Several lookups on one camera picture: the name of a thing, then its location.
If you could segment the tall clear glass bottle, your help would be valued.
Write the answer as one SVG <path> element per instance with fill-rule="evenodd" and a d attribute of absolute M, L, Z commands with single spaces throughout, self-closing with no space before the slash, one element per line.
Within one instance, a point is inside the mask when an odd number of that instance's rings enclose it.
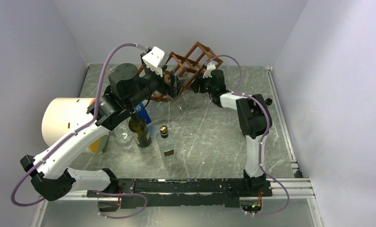
<path fill-rule="evenodd" d="M 176 99 L 174 99 L 174 104 L 177 106 L 179 111 L 183 112 L 189 109 L 190 100 L 185 93 L 182 93 Z"/>

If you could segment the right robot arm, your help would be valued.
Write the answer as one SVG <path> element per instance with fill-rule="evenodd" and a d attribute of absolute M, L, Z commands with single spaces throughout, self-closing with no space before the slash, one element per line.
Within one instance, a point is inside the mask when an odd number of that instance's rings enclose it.
<path fill-rule="evenodd" d="M 222 70 L 196 76 L 190 86 L 195 93 L 207 93 L 218 107 L 237 112 L 240 129 L 247 142 L 242 188 L 246 195 L 255 195 L 266 183 L 265 140 L 273 124 L 263 96 L 227 90 Z"/>

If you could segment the clear square liquor bottle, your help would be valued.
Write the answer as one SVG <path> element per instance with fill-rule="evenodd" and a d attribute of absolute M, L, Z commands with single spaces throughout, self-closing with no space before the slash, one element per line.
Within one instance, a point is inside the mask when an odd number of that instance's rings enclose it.
<path fill-rule="evenodd" d="M 176 155 L 175 140 L 172 132 L 166 125 L 159 128 L 159 133 L 156 135 L 158 147 L 163 159 L 172 158 Z"/>

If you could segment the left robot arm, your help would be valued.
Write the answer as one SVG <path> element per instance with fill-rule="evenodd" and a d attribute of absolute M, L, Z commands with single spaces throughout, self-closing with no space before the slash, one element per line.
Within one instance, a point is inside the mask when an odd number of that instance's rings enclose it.
<path fill-rule="evenodd" d="M 150 68 L 141 75 L 130 63 L 117 66 L 108 76 L 109 85 L 87 109 L 89 121 L 70 129 L 46 151 L 36 156 L 24 156 L 20 163 L 31 177 L 34 189 L 48 201 L 55 201 L 69 192 L 91 190 L 111 197 L 119 190 L 116 175 L 107 168 L 82 171 L 69 167 L 83 150 L 115 129 L 127 118 L 137 118 L 136 106 L 154 92 L 175 97 L 179 86 L 176 72 L 165 78 L 164 67 L 159 72 Z"/>

